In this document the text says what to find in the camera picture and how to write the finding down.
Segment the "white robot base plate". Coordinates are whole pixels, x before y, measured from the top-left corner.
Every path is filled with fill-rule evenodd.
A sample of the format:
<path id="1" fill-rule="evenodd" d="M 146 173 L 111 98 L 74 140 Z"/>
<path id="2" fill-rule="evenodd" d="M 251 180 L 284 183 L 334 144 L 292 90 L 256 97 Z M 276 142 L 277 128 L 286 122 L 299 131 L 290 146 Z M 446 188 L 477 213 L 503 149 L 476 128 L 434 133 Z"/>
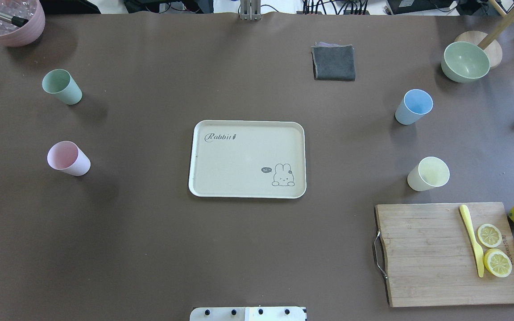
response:
<path id="1" fill-rule="evenodd" d="M 198 307 L 190 321 L 306 321 L 306 308 L 298 306 Z"/>

